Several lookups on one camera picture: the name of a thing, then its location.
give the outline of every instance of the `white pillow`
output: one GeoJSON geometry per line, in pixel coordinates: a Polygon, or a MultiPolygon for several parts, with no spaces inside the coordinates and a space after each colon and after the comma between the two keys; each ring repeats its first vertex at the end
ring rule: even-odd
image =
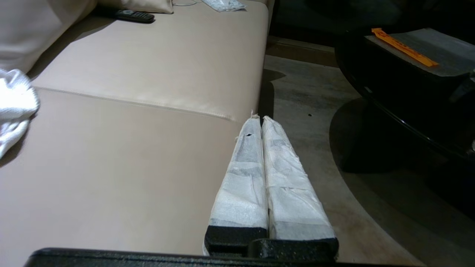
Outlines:
{"type": "Polygon", "coordinates": [[[173,13],[172,0],[99,0],[99,5],[150,13],[173,13]]]}
{"type": "Polygon", "coordinates": [[[0,0],[0,68],[27,73],[97,0],[0,0]]]}

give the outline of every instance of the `concrete floor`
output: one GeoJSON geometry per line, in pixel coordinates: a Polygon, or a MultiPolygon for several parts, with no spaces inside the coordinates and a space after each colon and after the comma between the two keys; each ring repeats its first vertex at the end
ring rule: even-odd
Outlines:
{"type": "Polygon", "coordinates": [[[338,68],[266,56],[259,112],[286,130],[335,228],[338,261],[475,265],[475,222],[425,186],[430,164],[363,175],[339,169],[364,105],[338,68]]]}

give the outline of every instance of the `remote control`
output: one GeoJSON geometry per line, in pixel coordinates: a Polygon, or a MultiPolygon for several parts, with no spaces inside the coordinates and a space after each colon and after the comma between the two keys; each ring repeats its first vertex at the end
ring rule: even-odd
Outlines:
{"type": "Polygon", "coordinates": [[[114,14],[116,19],[129,20],[140,23],[152,23],[155,21],[154,15],[133,10],[119,10],[114,14]]]}
{"type": "Polygon", "coordinates": [[[120,19],[140,23],[152,23],[155,21],[154,15],[133,10],[117,10],[107,7],[97,7],[94,10],[94,13],[101,17],[108,17],[112,19],[120,19]]]}

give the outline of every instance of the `orange strip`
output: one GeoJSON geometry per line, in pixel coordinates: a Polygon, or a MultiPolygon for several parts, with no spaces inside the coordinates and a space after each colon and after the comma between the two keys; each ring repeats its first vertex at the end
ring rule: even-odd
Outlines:
{"type": "Polygon", "coordinates": [[[428,57],[425,57],[418,52],[414,51],[410,47],[406,46],[405,44],[399,42],[398,40],[394,39],[393,37],[389,36],[387,33],[385,33],[381,28],[374,28],[371,29],[371,32],[376,35],[377,38],[385,41],[386,43],[390,44],[397,50],[403,52],[404,54],[412,57],[413,59],[419,61],[420,63],[426,65],[427,67],[433,67],[439,65],[439,63],[430,60],[428,57]]]}

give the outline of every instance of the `sofa cushion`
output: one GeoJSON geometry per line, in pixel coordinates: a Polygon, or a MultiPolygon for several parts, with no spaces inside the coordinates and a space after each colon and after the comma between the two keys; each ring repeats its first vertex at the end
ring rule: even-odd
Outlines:
{"type": "Polygon", "coordinates": [[[267,7],[243,3],[247,12],[175,7],[152,24],[88,17],[33,85],[243,123],[257,108],[267,35],[267,7]]]}
{"type": "Polygon", "coordinates": [[[38,90],[0,160],[0,266],[44,247],[201,254],[237,123],[38,90]]]}
{"type": "Polygon", "coordinates": [[[28,72],[38,57],[96,0],[0,1],[0,68],[28,72]]]}
{"type": "Polygon", "coordinates": [[[98,4],[116,9],[129,9],[152,13],[173,13],[171,0],[98,0],[98,4]]]}

